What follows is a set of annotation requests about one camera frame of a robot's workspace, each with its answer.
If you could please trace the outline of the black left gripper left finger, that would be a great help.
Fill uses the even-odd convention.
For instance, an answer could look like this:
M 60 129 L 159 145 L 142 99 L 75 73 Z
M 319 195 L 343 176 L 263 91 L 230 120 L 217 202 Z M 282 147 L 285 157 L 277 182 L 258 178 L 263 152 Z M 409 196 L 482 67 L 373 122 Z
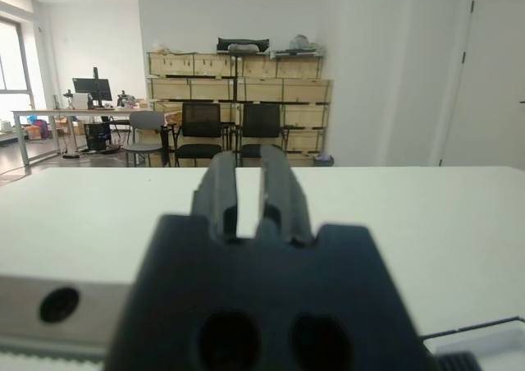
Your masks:
M 194 191 L 190 214 L 207 220 L 212 238 L 237 236 L 235 169 L 235 155 L 231 151 L 216 154 Z

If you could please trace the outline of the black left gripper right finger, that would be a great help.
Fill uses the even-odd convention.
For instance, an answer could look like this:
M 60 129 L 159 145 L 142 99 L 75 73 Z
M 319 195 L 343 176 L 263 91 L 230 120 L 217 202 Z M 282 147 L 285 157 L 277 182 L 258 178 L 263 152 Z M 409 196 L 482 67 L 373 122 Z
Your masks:
M 262 182 L 261 219 L 276 225 L 281 239 L 293 246 L 311 247 L 315 243 L 308 214 L 308 202 L 285 153 L 277 147 L 260 149 Z

